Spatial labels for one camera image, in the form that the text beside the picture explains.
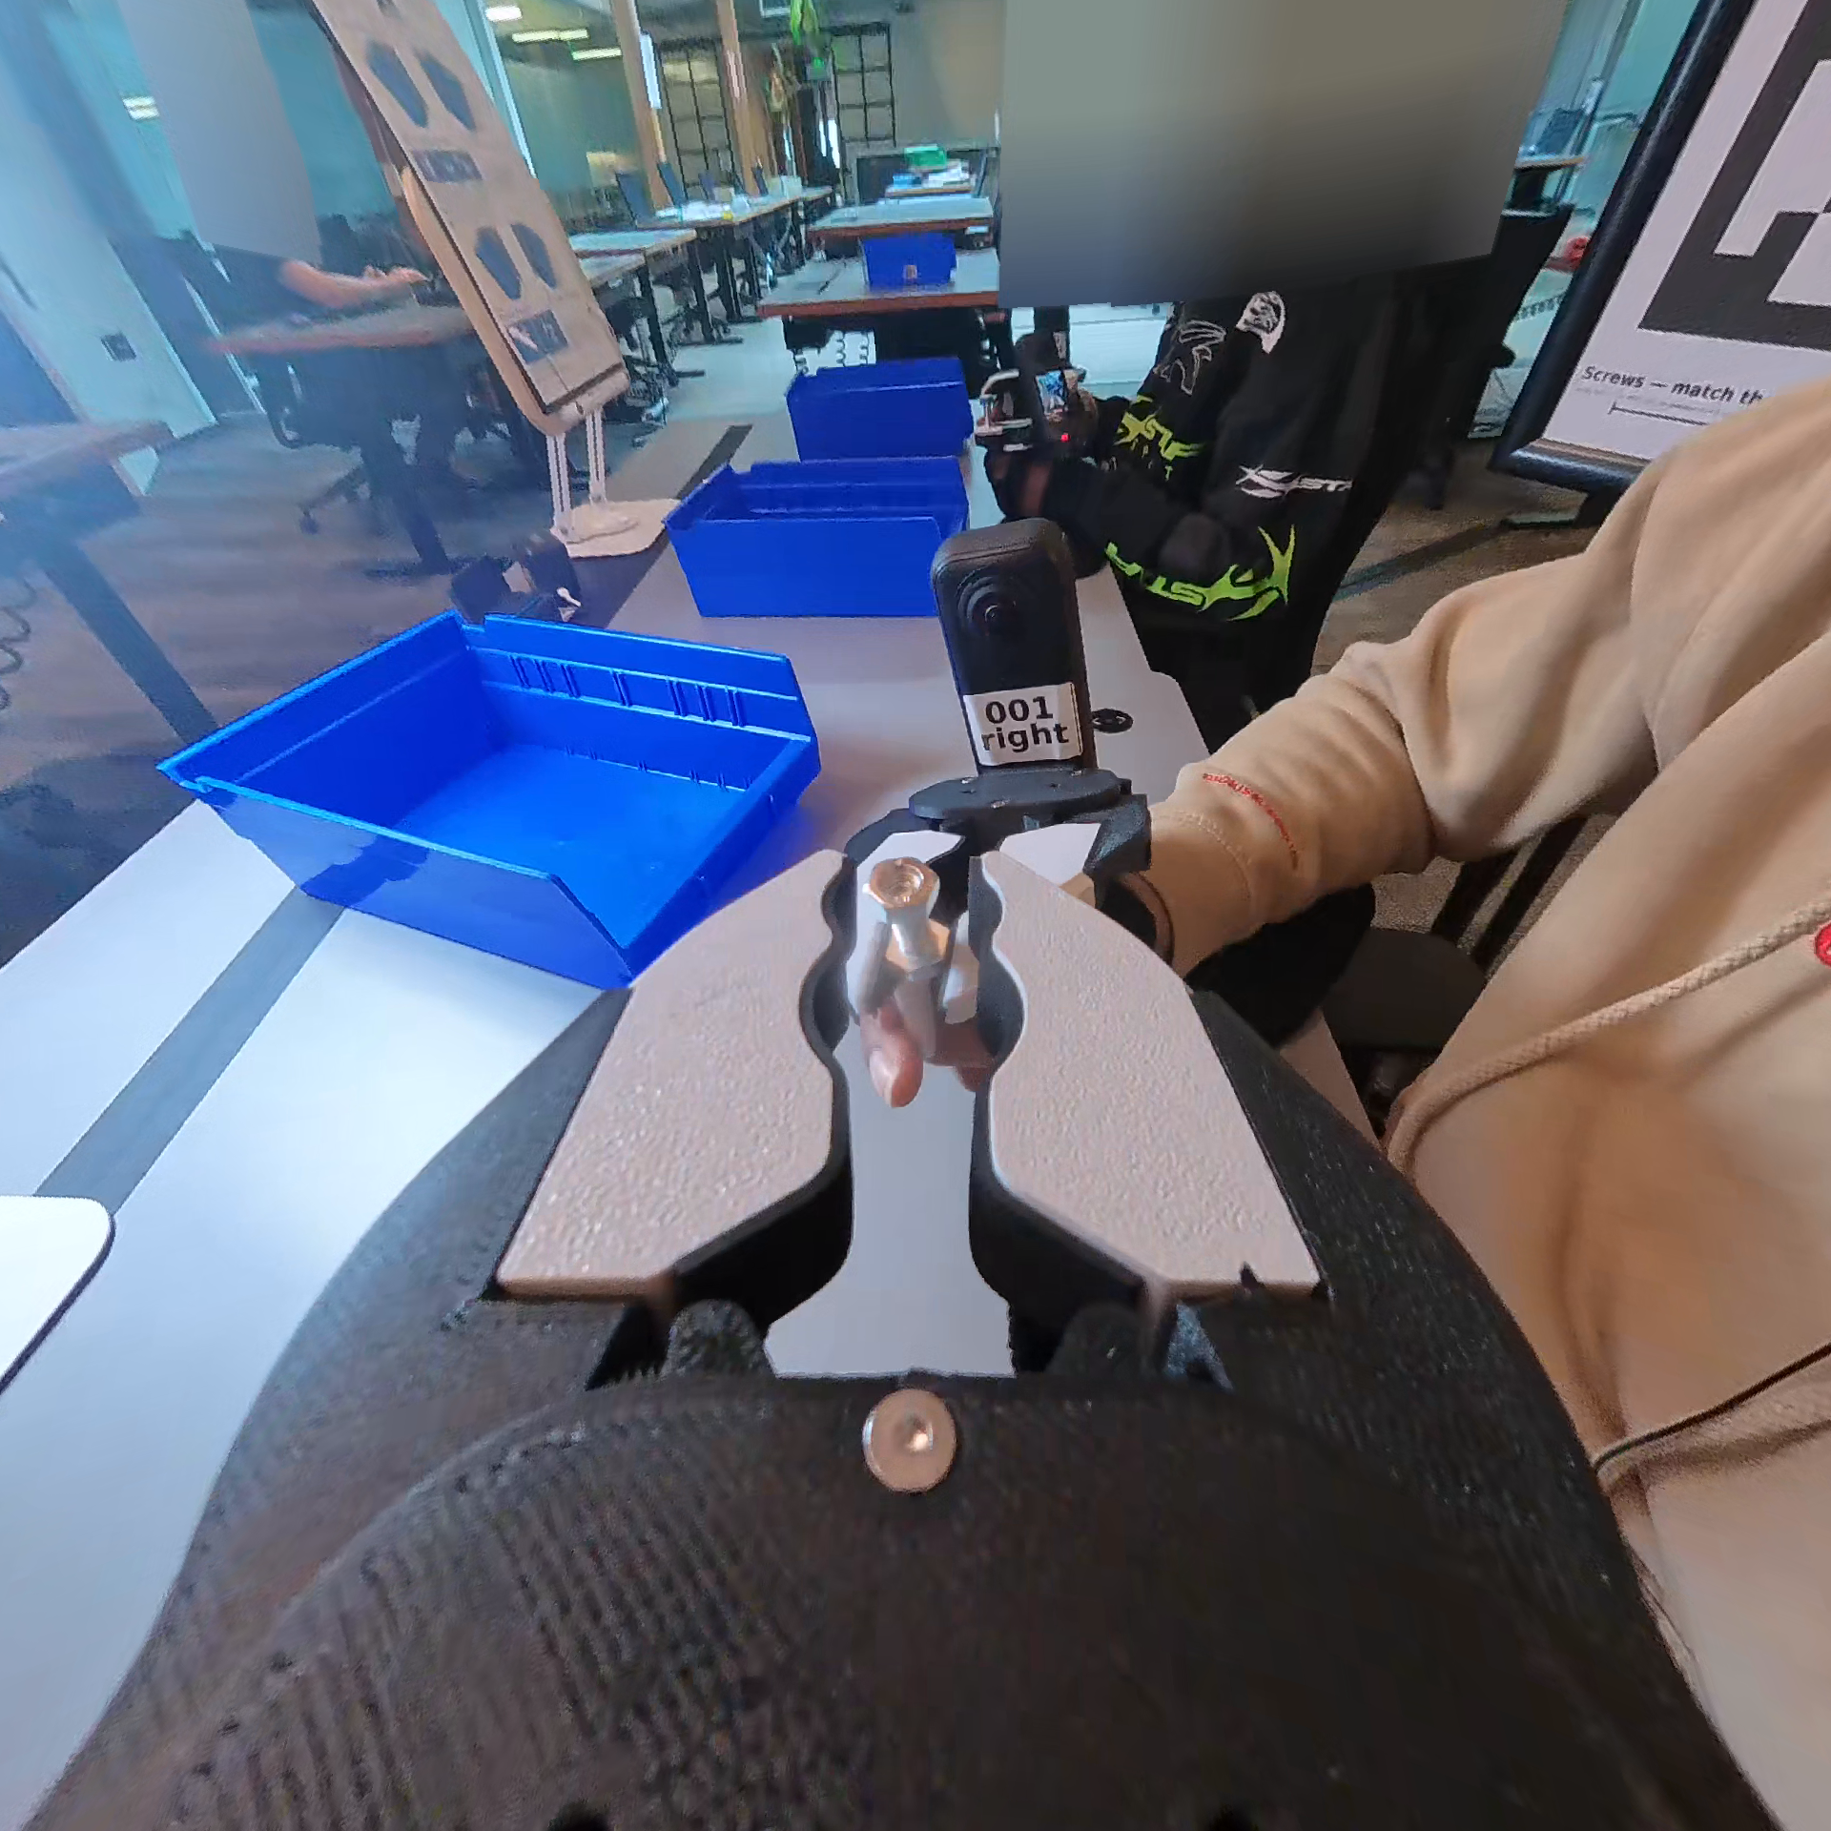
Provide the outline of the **row of wooden desks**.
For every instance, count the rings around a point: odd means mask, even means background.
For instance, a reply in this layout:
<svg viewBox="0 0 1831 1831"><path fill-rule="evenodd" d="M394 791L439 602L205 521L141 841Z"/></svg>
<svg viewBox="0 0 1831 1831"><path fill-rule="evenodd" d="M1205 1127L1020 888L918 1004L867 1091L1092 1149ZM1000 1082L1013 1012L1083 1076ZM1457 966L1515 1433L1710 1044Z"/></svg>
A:
<svg viewBox="0 0 1831 1831"><path fill-rule="evenodd" d="M703 372L677 366L657 284L685 281L683 324L704 347L721 344L735 328L760 323L774 284L774 242L783 240L790 266L798 266L808 253L808 225L838 201L840 187L793 178L756 197L703 201L649 225L574 232L570 242L596 286L610 284L613 259L635 274L651 362L658 377L677 386Z"/></svg>

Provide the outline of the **white instruction sign stand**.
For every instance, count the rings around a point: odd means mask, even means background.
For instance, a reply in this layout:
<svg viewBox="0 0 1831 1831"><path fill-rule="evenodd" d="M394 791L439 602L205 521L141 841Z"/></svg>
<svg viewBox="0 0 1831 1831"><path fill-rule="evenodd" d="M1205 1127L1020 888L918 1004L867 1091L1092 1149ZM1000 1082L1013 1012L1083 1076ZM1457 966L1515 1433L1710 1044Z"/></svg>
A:
<svg viewBox="0 0 1831 1831"><path fill-rule="evenodd" d="M114 1229L88 1197L2 1197L2 1385L103 1266Z"/></svg>

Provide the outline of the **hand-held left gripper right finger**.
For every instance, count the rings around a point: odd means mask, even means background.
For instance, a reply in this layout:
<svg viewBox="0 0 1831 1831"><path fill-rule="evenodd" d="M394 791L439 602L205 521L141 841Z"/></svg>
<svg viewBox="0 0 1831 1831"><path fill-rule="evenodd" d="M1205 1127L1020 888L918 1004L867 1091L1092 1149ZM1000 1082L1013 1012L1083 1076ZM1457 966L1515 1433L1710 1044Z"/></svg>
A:
<svg viewBox="0 0 1831 1831"><path fill-rule="evenodd" d="M1020 856L984 856L978 885L982 963L1019 1007L993 1187L1143 1300L1311 1297L1322 1271L1177 972Z"/></svg>

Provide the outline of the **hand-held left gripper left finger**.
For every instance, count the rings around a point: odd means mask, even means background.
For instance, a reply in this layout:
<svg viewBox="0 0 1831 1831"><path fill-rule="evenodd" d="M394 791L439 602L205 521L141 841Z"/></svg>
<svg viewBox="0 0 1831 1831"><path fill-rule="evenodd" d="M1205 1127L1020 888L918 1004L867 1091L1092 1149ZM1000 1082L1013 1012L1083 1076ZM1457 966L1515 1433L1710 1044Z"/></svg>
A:
<svg viewBox="0 0 1831 1831"><path fill-rule="evenodd" d="M498 1264L509 1297L678 1306L835 1187L849 1125L814 991L844 864L792 864L633 983Z"/></svg>

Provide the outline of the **wooden desk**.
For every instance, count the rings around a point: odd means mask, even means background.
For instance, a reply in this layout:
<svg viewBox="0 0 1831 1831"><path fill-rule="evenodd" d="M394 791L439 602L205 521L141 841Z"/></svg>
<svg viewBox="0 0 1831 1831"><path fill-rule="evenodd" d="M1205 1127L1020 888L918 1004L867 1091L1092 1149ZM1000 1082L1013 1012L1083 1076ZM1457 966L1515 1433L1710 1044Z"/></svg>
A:
<svg viewBox="0 0 1831 1831"><path fill-rule="evenodd" d="M970 393L1013 364L989 248L960 253L948 281L893 287L873 286L862 257L811 262L772 287L756 313L783 324L800 369L840 334L869 335L879 362L954 358Z"/></svg>
<svg viewBox="0 0 1831 1831"><path fill-rule="evenodd" d="M452 305L388 305L333 316L279 316L221 328L208 348L251 382L275 441L290 451L351 458L336 490L376 528L407 541L410 557L377 563L377 580L439 580L464 564L432 517L456 495L452 449L492 429L483 358Z"/></svg>
<svg viewBox="0 0 1831 1831"><path fill-rule="evenodd" d="M66 517L51 505L60 487L81 484L95 471L114 469L127 455L161 451L171 443L173 433L159 421L5 427L5 570L12 576L25 566L45 578L177 742L192 745L217 733L217 718L84 551Z"/></svg>

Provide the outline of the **silver hex bolt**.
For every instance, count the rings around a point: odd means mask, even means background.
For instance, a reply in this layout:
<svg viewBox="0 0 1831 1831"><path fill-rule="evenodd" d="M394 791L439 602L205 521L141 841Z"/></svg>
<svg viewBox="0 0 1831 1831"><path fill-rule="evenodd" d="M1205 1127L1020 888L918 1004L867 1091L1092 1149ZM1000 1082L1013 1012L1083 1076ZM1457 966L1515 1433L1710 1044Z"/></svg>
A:
<svg viewBox="0 0 1831 1831"><path fill-rule="evenodd" d="M953 952L954 930L947 921L923 907L889 909L879 973L883 1001L926 997L929 1004L947 1001Z"/></svg>

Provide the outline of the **person's right hand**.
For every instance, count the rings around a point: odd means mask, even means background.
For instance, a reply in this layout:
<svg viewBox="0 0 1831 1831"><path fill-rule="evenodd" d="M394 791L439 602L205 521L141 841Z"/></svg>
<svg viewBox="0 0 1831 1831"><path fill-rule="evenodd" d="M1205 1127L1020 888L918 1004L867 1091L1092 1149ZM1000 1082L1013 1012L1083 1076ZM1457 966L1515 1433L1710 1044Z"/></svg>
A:
<svg viewBox="0 0 1831 1831"><path fill-rule="evenodd" d="M893 1109L915 1101L929 1067L947 1067L969 1091L982 1091L993 1079L995 1057L975 1020L923 1030L889 997L864 1014L859 1029L867 1079Z"/></svg>

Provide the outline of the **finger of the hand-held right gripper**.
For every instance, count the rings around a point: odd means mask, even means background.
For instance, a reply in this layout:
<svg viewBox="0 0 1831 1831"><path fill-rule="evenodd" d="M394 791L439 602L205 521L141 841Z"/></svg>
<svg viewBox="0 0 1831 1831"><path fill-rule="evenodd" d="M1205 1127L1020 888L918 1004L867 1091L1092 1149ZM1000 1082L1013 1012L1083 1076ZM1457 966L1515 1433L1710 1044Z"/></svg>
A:
<svg viewBox="0 0 1831 1831"><path fill-rule="evenodd" d="M936 1020L970 1020L976 1014L976 956L970 944L966 841L915 815L883 815L855 834L847 850L855 864L855 929L847 959L847 994L856 1015L888 1003L914 1012L914 995L932 1001ZM914 915L892 911L873 886L886 862L918 862L933 880L926 903L915 912L944 930L944 940L904 947L915 932Z"/></svg>
<svg viewBox="0 0 1831 1831"><path fill-rule="evenodd" d="M1089 864L1099 827L1035 827L1003 839L996 851L1019 858L1030 871L1072 895L1089 909L1099 909L1099 892ZM976 954L970 941L970 870L973 858L958 846L942 864L960 864L960 873L944 876L937 917L950 929L950 963L939 991L937 1015L944 1024L973 1021L976 1015Z"/></svg>

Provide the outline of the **person's right forearm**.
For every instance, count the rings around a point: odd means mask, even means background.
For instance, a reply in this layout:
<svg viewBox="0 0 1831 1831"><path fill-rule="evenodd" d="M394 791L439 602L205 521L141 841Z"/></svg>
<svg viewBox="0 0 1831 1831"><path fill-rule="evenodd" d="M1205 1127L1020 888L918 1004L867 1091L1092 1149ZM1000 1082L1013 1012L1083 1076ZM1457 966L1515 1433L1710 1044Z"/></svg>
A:
<svg viewBox="0 0 1831 1831"><path fill-rule="evenodd" d="M1325 895L1647 787L1655 621L1632 580L1676 473L1642 478L1582 554L1451 590L1187 765L1140 883L1160 954L1189 972Z"/></svg>

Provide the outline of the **framed marker poster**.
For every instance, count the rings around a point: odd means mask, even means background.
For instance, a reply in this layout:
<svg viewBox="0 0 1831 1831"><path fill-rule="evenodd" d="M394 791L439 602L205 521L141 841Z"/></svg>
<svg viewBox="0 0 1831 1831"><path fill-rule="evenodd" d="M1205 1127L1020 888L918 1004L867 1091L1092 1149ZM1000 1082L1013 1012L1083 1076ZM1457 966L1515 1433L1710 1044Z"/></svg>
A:
<svg viewBox="0 0 1831 1831"><path fill-rule="evenodd" d="M1830 3L1701 3L1492 469L1618 496L1830 364Z"/></svg>

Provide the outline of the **small black device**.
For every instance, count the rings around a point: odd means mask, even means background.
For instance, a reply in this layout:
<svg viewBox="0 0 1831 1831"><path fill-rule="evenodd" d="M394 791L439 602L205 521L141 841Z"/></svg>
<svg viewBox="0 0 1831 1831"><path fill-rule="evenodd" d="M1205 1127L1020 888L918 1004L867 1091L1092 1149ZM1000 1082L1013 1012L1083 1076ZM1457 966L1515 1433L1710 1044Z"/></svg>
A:
<svg viewBox="0 0 1831 1831"><path fill-rule="evenodd" d="M449 606L471 626L492 614L572 623L583 611L581 580L566 550L536 543L515 556L478 556L449 576Z"/></svg>

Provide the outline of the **cardboard instruction board stand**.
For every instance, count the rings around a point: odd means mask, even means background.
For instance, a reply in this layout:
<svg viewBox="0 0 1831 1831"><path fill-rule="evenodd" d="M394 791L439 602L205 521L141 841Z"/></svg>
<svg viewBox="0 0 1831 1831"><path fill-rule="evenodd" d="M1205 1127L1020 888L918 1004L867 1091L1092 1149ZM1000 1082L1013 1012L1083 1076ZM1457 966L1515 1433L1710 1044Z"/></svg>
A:
<svg viewBox="0 0 1831 1831"><path fill-rule="evenodd" d="M374 117L380 162L517 412L545 438L551 535L575 560L658 544L672 503L608 496L622 341L561 215L432 1L311 1Z"/></svg>

